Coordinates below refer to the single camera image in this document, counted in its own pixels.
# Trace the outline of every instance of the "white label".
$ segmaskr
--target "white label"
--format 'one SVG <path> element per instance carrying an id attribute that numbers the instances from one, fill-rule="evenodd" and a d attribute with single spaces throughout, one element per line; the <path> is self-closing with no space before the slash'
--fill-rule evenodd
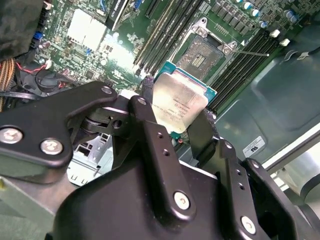
<path id="1" fill-rule="evenodd" d="M 246 158 L 249 158 L 252 154 L 258 151 L 265 145 L 265 141 L 262 139 L 261 136 L 258 136 L 253 142 L 251 142 L 248 146 L 243 149 L 243 154 Z"/>

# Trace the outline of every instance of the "motherboard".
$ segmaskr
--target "motherboard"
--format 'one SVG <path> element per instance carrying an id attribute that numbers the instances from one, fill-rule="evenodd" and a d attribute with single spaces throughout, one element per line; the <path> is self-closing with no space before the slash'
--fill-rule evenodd
<path id="1" fill-rule="evenodd" d="M 318 0 L 53 0 L 36 61 L 73 82 L 136 91 L 166 61 L 222 107 L 320 8 Z"/>

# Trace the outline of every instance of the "gray plastic panel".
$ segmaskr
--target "gray plastic panel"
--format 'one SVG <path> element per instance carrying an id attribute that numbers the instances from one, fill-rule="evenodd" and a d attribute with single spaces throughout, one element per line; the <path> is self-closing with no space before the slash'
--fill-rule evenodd
<path id="1" fill-rule="evenodd" d="M 291 48 L 319 46 L 320 27 L 313 26 Z M 320 122 L 320 52 L 304 60 L 283 58 L 274 59 L 217 119 L 219 134 L 241 160 L 243 149 L 259 136 L 265 145 L 250 157 L 263 163 Z"/>

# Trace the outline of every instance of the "silver screw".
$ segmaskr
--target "silver screw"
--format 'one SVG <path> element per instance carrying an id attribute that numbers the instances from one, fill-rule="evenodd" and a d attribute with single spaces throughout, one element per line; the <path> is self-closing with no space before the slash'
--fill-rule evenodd
<path id="1" fill-rule="evenodd" d="M 15 128 L 7 127 L 0 130 L 0 142 L 5 144 L 16 144 L 23 136 L 22 132 Z"/>
<path id="2" fill-rule="evenodd" d="M 105 92 L 106 94 L 112 94 L 112 91 L 111 91 L 110 88 L 107 87 L 107 86 L 104 86 L 103 88 L 101 88 L 101 90 L 102 90 L 103 92 Z"/>
<path id="3" fill-rule="evenodd" d="M 40 148 L 45 154 L 58 155 L 62 152 L 64 146 L 58 140 L 47 139 L 41 143 Z"/>
<path id="4" fill-rule="evenodd" d="M 141 103 L 141 104 L 143 104 L 143 105 L 147 105 L 147 102 L 146 102 L 146 100 L 144 100 L 143 98 L 138 98 L 138 102 L 139 103 Z"/>
<path id="5" fill-rule="evenodd" d="M 253 164 L 253 166 L 254 166 L 256 169 L 258 169 L 258 168 L 259 168 L 258 163 L 256 163 L 255 161 L 252 161 L 252 164 Z"/>
<path id="6" fill-rule="evenodd" d="M 227 141 L 225 142 L 225 145 L 228 149 L 232 149 L 232 146 L 230 145 L 230 143 L 228 143 Z"/>
<path id="7" fill-rule="evenodd" d="M 180 209 L 187 210 L 190 207 L 189 198 L 184 193 L 177 191 L 174 193 L 173 198 Z"/>
<path id="8" fill-rule="evenodd" d="M 256 234 L 256 227 L 250 218 L 248 218 L 247 216 L 241 217 L 241 223 L 248 233 L 252 235 Z"/>

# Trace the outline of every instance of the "heatsink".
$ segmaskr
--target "heatsink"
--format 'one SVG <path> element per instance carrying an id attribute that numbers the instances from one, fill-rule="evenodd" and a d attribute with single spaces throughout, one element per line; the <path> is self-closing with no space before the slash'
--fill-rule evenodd
<path id="1" fill-rule="evenodd" d="M 100 45 L 107 27 L 92 16 L 76 9 L 74 11 L 67 36 L 79 45 L 96 51 Z"/>

